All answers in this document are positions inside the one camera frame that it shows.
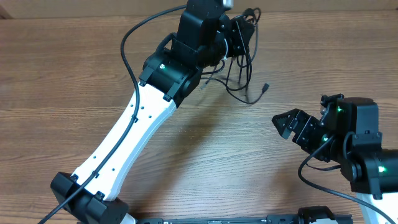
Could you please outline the black usb cable thick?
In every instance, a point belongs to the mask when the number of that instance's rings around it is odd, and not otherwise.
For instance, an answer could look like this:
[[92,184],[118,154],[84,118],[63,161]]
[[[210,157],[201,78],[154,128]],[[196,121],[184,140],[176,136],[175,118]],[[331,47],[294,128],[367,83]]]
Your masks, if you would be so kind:
[[[252,16],[256,19],[256,25],[255,25],[255,30],[254,33],[251,37],[251,40],[249,42],[249,52],[246,55],[241,55],[237,57],[232,57],[228,72],[225,78],[225,87],[226,91],[236,100],[247,104],[247,105],[254,105],[256,104],[263,94],[268,90],[269,85],[265,83],[262,87],[260,95],[255,99],[255,100],[249,100],[248,99],[248,87],[249,83],[252,78],[252,71],[253,71],[253,61],[257,55],[257,50],[258,50],[258,38],[259,38],[259,20],[261,18],[261,9],[259,7],[255,8],[247,8],[241,15],[248,15]],[[232,88],[228,84],[231,81],[230,79],[230,74],[231,74],[231,69],[233,66],[233,63],[236,62],[237,66],[239,67],[239,75],[238,75],[238,80],[236,81],[238,87],[237,88]]]

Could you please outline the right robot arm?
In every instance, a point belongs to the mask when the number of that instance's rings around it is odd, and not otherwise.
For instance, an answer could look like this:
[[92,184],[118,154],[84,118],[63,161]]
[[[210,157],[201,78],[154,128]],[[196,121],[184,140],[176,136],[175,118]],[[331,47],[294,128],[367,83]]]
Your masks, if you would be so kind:
[[[307,185],[358,203],[366,223],[397,223],[397,150],[382,147],[379,108],[370,98],[323,95],[321,118],[300,109],[273,116],[284,139],[308,153],[298,168]],[[310,159],[336,162],[325,171],[340,170],[354,196],[307,180],[302,170]]]

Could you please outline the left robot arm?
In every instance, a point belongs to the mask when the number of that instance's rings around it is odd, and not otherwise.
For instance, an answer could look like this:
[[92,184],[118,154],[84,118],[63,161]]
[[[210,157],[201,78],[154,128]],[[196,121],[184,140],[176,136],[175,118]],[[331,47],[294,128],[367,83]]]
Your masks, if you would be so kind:
[[198,86],[207,67],[243,56],[261,11],[229,18],[232,1],[189,0],[180,6],[176,32],[167,35],[133,77],[128,106],[98,148],[71,174],[60,172],[50,187],[58,209],[80,223],[134,223],[119,199],[123,182],[156,130]]

